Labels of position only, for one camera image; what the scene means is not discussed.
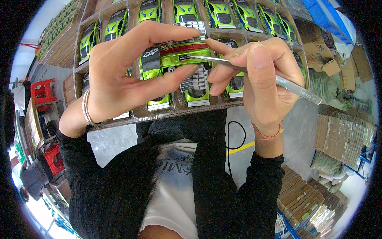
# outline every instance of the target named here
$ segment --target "red braided bracelet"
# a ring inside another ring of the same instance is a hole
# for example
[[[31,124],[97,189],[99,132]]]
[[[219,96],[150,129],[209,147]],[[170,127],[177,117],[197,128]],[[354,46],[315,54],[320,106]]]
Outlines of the red braided bracelet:
[[[266,136],[266,135],[263,135],[262,133],[260,133],[258,131],[258,129],[256,128],[256,126],[252,123],[253,129],[255,130],[255,132],[258,133],[262,137],[262,138],[257,138],[257,140],[270,140],[270,139],[276,138],[280,134],[280,130],[281,130],[282,125],[283,125],[283,121],[281,121],[281,123],[280,123],[277,134],[269,137],[269,136]]]

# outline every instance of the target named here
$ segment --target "red tail light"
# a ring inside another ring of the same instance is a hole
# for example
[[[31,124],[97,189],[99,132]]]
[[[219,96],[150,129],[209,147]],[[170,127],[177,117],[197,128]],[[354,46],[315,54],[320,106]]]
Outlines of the red tail light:
[[[196,49],[203,49],[208,48],[207,44],[190,44],[185,46],[178,46],[178,47],[170,47],[164,50],[160,51],[160,55],[167,55],[174,52],[182,52],[185,50],[196,50]]]

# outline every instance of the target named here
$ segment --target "silver bracelet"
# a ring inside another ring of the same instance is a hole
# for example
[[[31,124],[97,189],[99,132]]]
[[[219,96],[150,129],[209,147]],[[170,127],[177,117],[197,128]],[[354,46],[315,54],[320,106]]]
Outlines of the silver bracelet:
[[[92,119],[90,118],[90,115],[89,115],[89,111],[87,109],[87,101],[89,99],[89,90],[90,88],[88,88],[85,93],[84,93],[84,97],[82,98],[82,113],[84,114],[84,117],[85,117],[85,120],[86,122],[88,122],[91,126],[93,127],[102,127],[105,125],[106,121],[103,121],[103,122],[100,122],[100,123],[94,123],[92,121]]]

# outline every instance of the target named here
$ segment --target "hand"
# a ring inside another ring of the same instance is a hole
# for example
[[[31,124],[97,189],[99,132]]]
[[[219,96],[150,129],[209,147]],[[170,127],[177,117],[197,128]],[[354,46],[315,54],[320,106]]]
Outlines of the hand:
[[[224,55],[223,58],[232,65],[247,67],[244,108],[260,133],[266,136],[277,134],[279,124],[299,96],[276,85],[275,74],[304,86],[304,76],[287,44],[278,37],[251,42],[237,49],[212,39],[206,39],[206,43],[212,50]],[[208,81],[213,83],[210,94],[221,94],[239,72],[218,64],[208,76]]]
[[[200,33],[193,28],[144,21],[122,37],[96,45],[89,60],[91,119],[95,123],[102,122],[176,91],[180,83],[198,69],[198,64],[182,65],[171,73],[146,81],[126,76],[126,70],[156,43],[182,41]]]

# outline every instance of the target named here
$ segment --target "red plastic stool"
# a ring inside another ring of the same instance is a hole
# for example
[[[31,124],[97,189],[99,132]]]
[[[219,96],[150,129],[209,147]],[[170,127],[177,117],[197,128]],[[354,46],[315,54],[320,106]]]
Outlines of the red plastic stool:
[[[60,148],[58,147],[58,143],[53,143],[44,153],[44,158],[48,162],[53,176],[65,169],[61,157],[56,157],[57,162],[54,162],[54,158],[59,152]]]
[[[54,82],[54,78],[50,80],[40,81],[31,84],[31,97],[34,97],[35,104],[43,104],[56,101],[57,97],[52,96],[50,91],[50,83]],[[37,107],[37,111],[43,112],[49,109],[50,105]]]

